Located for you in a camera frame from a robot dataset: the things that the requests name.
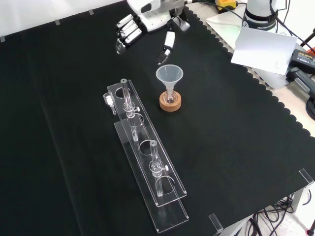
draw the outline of acrylic stand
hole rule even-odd
[[[115,128],[156,231],[188,221],[180,200],[187,192],[131,81],[109,86],[104,100],[120,118]]]

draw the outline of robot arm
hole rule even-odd
[[[145,33],[168,27],[162,52],[157,62],[164,63],[173,51],[175,32],[171,26],[173,21],[182,31],[190,25],[185,16],[185,0],[127,0],[133,10],[116,24],[116,51],[122,54]]]
[[[171,55],[175,42],[175,32],[171,21],[182,31],[186,31],[190,25],[184,12],[184,6],[186,3],[197,1],[127,0],[133,13],[116,24],[117,53],[123,54],[143,34],[168,27],[164,47],[157,60],[158,64],[164,63]],[[259,30],[273,30],[277,17],[277,0],[248,0],[243,26]]]

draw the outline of round wooden stand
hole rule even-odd
[[[177,95],[177,101],[174,103],[166,103],[164,102],[164,94],[166,93],[166,91],[164,93],[161,94],[161,96],[159,97],[159,105],[160,107],[165,110],[166,112],[174,112],[177,111],[182,104],[182,97],[179,93],[177,93],[176,91],[174,91],[174,93],[176,93]]]

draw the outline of yellow device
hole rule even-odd
[[[237,3],[234,0],[216,0],[216,5],[226,7],[230,10],[234,10],[236,8]],[[226,12],[225,9],[218,7],[218,6],[216,6],[216,9],[217,9],[219,14]]]

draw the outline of black tablecloth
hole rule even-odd
[[[182,107],[159,108],[155,60],[166,29],[124,55],[117,3],[6,37],[0,44],[0,235],[155,235],[104,104],[107,86],[132,80],[188,192],[189,222],[167,235],[211,235],[315,176],[315,142],[289,110],[230,63],[231,54],[188,12],[169,64],[184,71]]]

